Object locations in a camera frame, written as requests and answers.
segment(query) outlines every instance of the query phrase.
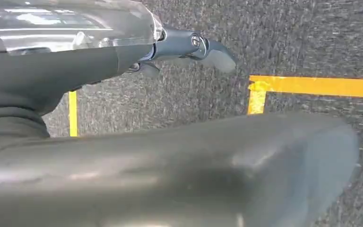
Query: gray carpet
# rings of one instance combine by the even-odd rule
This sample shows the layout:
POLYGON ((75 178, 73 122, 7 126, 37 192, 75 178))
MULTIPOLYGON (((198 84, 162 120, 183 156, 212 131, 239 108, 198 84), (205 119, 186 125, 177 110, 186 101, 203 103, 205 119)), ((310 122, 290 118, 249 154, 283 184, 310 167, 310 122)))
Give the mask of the gray carpet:
MULTIPOLYGON (((251 74, 363 78, 363 0, 148 0, 163 22, 204 30, 239 58, 225 75, 163 63, 157 78, 123 75, 79 91, 79 134, 174 127, 246 114, 251 74)), ((363 227, 363 99, 269 94, 266 112, 341 116, 361 138, 360 173, 314 226, 363 227)), ((69 133, 67 97, 45 117, 69 133)))

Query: gray floor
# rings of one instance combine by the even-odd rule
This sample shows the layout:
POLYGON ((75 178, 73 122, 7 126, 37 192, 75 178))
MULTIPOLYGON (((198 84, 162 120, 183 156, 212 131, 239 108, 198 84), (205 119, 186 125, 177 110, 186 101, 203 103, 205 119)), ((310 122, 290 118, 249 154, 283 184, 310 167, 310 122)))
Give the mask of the gray floor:
MULTIPOLYGON (((204 30, 240 59, 225 75, 199 65, 162 65, 157 78, 123 75, 79 94, 79 133, 174 127, 246 114, 251 74, 363 78, 363 0, 146 0, 163 22, 204 30)), ((363 99, 269 94, 267 112, 341 116, 359 132, 359 176, 314 226, 363 227, 363 99)), ((67 97, 45 117, 69 133, 67 97)))

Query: bolt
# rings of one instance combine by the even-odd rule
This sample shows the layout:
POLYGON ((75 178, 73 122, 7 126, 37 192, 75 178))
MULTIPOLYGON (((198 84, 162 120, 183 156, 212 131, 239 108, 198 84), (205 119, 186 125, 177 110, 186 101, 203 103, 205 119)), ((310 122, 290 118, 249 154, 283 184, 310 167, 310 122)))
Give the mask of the bolt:
POLYGON ((198 35, 193 35, 193 37, 191 38, 191 43, 193 44, 193 46, 199 46, 201 44, 201 40, 198 35))

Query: yellow line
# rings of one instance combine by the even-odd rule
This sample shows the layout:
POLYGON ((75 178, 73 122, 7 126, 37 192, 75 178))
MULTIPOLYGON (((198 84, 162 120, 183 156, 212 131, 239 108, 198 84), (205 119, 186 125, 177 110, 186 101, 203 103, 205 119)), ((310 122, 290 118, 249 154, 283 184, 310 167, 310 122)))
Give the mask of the yellow line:
POLYGON ((69 124, 70 136, 77 136, 77 92, 69 92, 69 124))
POLYGON ((266 91, 250 91, 250 99, 248 102, 248 114, 264 113, 265 100, 267 97, 266 91))
POLYGON ((250 76, 251 90, 363 97, 363 79, 250 76))

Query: yellow painted line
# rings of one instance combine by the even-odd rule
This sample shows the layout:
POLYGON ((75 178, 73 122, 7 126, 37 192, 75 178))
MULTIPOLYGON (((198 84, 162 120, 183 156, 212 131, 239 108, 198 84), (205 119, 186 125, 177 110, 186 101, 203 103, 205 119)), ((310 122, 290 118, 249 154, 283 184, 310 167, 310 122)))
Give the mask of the yellow painted line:
POLYGON ((264 112, 267 92, 363 97, 363 79, 251 75, 250 80, 254 83, 249 86, 247 114, 264 112))
POLYGON ((76 91, 69 92, 69 125, 70 125, 70 136, 76 137, 78 133, 76 91))
POLYGON ((264 112, 265 99, 267 97, 266 91, 250 91, 250 98, 248 102, 248 114, 261 114, 264 112))

